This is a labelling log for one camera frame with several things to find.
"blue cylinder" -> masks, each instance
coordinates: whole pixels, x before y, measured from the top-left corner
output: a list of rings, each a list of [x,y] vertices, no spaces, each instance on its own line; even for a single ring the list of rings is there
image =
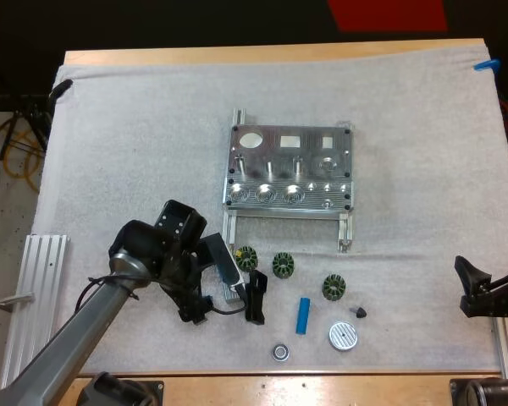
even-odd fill
[[[297,312],[297,325],[295,332],[297,334],[306,334],[306,323],[308,322],[308,311],[311,308],[309,298],[301,298],[299,301],[299,311]]]

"round metal disc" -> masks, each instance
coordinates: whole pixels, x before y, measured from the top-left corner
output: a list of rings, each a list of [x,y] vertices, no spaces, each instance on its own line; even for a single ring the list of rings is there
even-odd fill
[[[357,344],[356,329],[350,323],[338,321],[329,329],[329,341],[339,351],[354,348]]]
[[[283,362],[286,361],[290,356],[290,351],[288,350],[288,347],[286,347],[284,344],[277,344],[273,347],[271,355],[273,356],[273,359],[275,361]]]

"hole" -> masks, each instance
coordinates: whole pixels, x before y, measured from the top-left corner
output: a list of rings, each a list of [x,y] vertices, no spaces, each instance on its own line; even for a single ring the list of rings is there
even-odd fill
[[[322,137],[322,148],[333,148],[333,137]]]
[[[280,137],[281,148],[299,148],[301,146],[301,138],[296,135],[283,135]]]
[[[246,133],[240,137],[239,143],[245,148],[256,148],[262,143],[262,136],[257,133]]]

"metal peg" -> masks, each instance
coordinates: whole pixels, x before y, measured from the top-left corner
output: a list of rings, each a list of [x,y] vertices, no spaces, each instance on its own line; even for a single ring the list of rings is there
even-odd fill
[[[15,294],[13,296],[8,296],[7,298],[0,299],[0,310],[11,313],[14,311],[14,305],[16,303],[31,303],[33,301],[34,294],[32,292],[28,292],[26,294]]]

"yellow cable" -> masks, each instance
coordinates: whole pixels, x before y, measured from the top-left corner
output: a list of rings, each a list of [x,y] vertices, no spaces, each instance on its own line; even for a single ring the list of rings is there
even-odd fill
[[[31,140],[27,135],[31,132],[31,130],[26,130],[23,133],[19,133],[18,131],[13,131],[13,134],[15,134],[14,141],[21,141],[25,140],[28,144],[31,145],[32,150],[37,150],[37,143],[34,140]],[[12,146],[8,145],[6,146],[6,151],[4,152],[3,156],[3,170],[5,173],[7,173],[10,177],[14,179],[25,179],[26,183],[29,185],[29,187],[34,190],[36,193],[39,193],[39,189],[37,186],[32,182],[32,179],[30,178],[39,168],[41,163],[41,158],[39,155],[35,154],[33,151],[27,151],[26,152],[26,158],[25,158],[25,165],[23,173],[14,173],[11,171],[8,167],[8,157],[9,157],[9,151],[11,150]],[[36,155],[36,165],[30,169],[30,159],[33,155]]]

